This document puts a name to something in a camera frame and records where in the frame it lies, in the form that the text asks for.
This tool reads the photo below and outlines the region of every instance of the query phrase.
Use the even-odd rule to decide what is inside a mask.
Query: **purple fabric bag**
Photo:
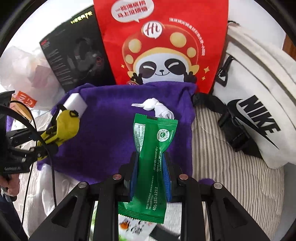
[[[6,119],[6,131],[11,131],[12,124],[13,124],[13,118],[8,116]]]
[[[88,107],[80,119],[78,134],[60,146],[53,158],[55,170],[78,181],[90,184],[104,181],[129,163],[136,150],[133,138],[133,121],[136,113],[155,116],[154,110],[132,107],[156,98],[171,110],[178,126],[168,148],[172,162],[192,175],[192,132],[194,108],[191,96],[196,85],[178,82],[156,82],[145,85],[112,85],[94,87],[90,84],[77,87],[61,100],[64,103],[71,93],[79,93]],[[48,159],[38,162],[40,170]]]

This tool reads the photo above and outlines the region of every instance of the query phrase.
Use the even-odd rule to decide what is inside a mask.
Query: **black cable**
[[[10,103],[18,103],[18,104],[24,106],[24,107],[27,109],[27,111],[30,113],[30,115],[31,115],[31,117],[32,117],[32,120],[33,120],[33,123],[34,123],[35,130],[37,131],[37,125],[36,125],[36,122],[35,122],[35,119],[34,119],[34,117],[33,117],[33,114],[32,114],[32,112],[31,112],[31,110],[30,110],[30,109],[29,109],[24,103],[22,103],[22,102],[20,102],[20,101],[12,100]],[[24,207],[23,207],[23,210],[22,210],[22,224],[21,224],[21,226],[20,226],[20,230],[19,230],[19,232],[21,231],[22,226],[23,226],[23,224],[24,224],[25,207],[26,207],[26,201],[27,201],[27,195],[28,195],[28,190],[29,190],[29,184],[30,184],[30,180],[31,180],[32,171],[33,171],[33,163],[32,163],[32,165],[31,165],[31,170],[30,170],[30,174],[29,174],[29,178],[28,178],[28,183],[27,183],[27,188],[26,188],[26,193],[25,193],[25,199],[24,199]]]
[[[46,142],[43,140],[41,135],[39,135],[39,133],[35,130],[35,128],[31,125],[31,123],[27,119],[22,117],[19,113],[15,112],[14,110],[12,110],[4,105],[0,105],[0,113],[6,114],[7,116],[10,116],[10,117],[18,120],[22,124],[24,124],[28,128],[28,130],[31,131],[38,138],[38,140],[41,142],[41,144],[44,146],[45,150],[47,151],[47,155],[48,155],[48,158],[51,163],[53,198],[54,198],[54,206],[56,207],[57,206],[57,198],[56,198],[56,193],[55,193],[54,168],[53,168],[53,164],[52,164],[52,156],[51,156],[51,153],[49,151],[49,148],[48,148]]]

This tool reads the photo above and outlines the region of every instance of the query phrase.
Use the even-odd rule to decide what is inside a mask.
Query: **white eraser sponge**
[[[64,103],[64,106],[67,110],[76,110],[78,112],[79,118],[81,118],[87,108],[87,104],[79,93],[71,94]]]

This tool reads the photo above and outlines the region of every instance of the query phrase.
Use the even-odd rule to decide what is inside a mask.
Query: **cartoon panda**
[[[152,21],[128,37],[122,47],[130,82],[196,83],[198,45],[186,30]]]

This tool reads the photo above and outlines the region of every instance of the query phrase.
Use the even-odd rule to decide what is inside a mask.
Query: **black product box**
[[[116,84],[93,6],[62,23],[40,45],[66,92],[85,83]]]

